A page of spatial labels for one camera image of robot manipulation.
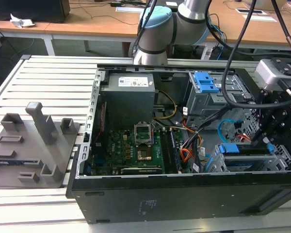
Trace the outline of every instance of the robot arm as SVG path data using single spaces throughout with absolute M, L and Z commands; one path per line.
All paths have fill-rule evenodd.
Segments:
M 172 13 L 168 7 L 155 6 L 139 40 L 133 63 L 166 65 L 167 45 L 204 42 L 209 34 L 205 24 L 207 3 L 207 0 L 185 0 L 177 13 Z M 150 8 L 147 8 L 144 19 L 149 11 Z

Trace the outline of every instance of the gray plastic holder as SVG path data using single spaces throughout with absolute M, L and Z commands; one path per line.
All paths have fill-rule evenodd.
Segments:
M 1 123 L 0 186 L 58 188 L 62 185 L 79 124 L 71 118 L 53 122 L 42 104 L 30 102 L 23 121 L 8 113 Z

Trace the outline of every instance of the motherboard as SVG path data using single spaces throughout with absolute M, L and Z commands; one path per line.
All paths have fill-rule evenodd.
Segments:
M 171 166 L 183 173 L 190 172 L 188 167 L 181 166 L 178 157 L 183 144 L 180 130 L 153 129 L 151 137 L 147 130 L 139 131 L 135 137 L 134 129 L 110 130 L 107 134 L 105 145 L 96 143 L 92 175 L 165 174 L 170 173 Z M 170 143 L 162 142 L 162 137 Z M 138 144 L 136 138 L 151 139 L 151 144 Z

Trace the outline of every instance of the desk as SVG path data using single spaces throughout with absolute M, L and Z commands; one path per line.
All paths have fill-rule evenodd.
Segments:
M 70 0 L 70 2 L 72 3 L 70 7 L 75 9 L 70 10 L 70 15 L 64 24 L 37 22 L 36 27 L 20 29 L 8 21 L 0 21 L 0 30 L 5 36 L 10 37 L 42 38 L 49 55 L 55 55 L 53 39 L 84 40 L 85 50 L 89 50 L 87 42 L 89 40 L 118 42 L 132 42 L 135 40 L 139 21 L 138 13 L 116 12 L 115 8 L 109 5 L 78 8 L 78 0 Z M 241 7 L 245 7 L 242 2 L 229 1 L 223 3 L 223 0 L 213 0 L 210 6 L 210 13 L 218 14 L 220 27 L 227 34 L 228 44 L 231 46 L 236 42 L 245 21 L 244 17 L 233 8 Z M 96 17 L 102 15 L 113 16 L 131 25 L 111 17 Z M 282 15 L 291 34 L 291 14 L 282 11 Z M 271 16 L 277 19 L 275 13 L 271 13 Z M 212 20 L 214 23 L 217 23 L 215 17 Z M 215 44 L 215 39 L 210 35 L 203 44 L 205 45 L 203 59 L 209 59 Z M 251 21 L 240 47 L 291 50 L 279 22 Z
M 20 60 L 0 87 L 0 121 L 6 113 L 19 113 L 22 119 L 30 119 L 24 111 L 25 106 L 30 101 L 38 100 L 44 106 L 43 113 L 52 114 L 54 121 L 68 116 L 79 122 L 81 133 L 84 130 L 96 64 L 124 65 L 131 62 L 130 58 L 60 56 L 32 56 L 29 60 Z M 226 66 L 226 61 L 170 59 L 168 63 L 175 66 Z M 231 67 L 245 68 L 252 74 L 257 64 L 235 61 Z M 81 142 L 82 136 L 79 135 L 75 145 Z M 266 216 L 88 225 L 76 201 L 65 198 L 71 166 L 70 162 L 62 188 L 0 188 L 0 233 L 291 232 L 291 201 Z

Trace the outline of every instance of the floor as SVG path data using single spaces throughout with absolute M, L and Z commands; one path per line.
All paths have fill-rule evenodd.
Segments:
M 19 56 L 9 45 L 10 42 Z M 44 41 L 42 39 L 30 38 L 1 38 L 2 47 L 0 48 L 0 85 L 8 74 L 13 69 L 19 58 L 23 54 L 30 55 L 47 55 Z M 105 41 L 90 41 L 90 52 L 84 49 L 83 41 L 79 40 L 55 40 L 55 52 L 59 56 L 99 56 L 99 57 L 122 57 L 122 43 L 121 42 L 105 42 Z M 203 47 L 197 47 L 193 50 L 191 46 L 177 46 L 174 58 L 191 58 L 200 59 Z M 211 56 L 211 59 L 216 59 L 220 48 L 216 49 Z M 228 51 L 224 51 L 220 60 L 227 59 Z M 252 61 L 248 56 L 236 56 L 235 60 Z

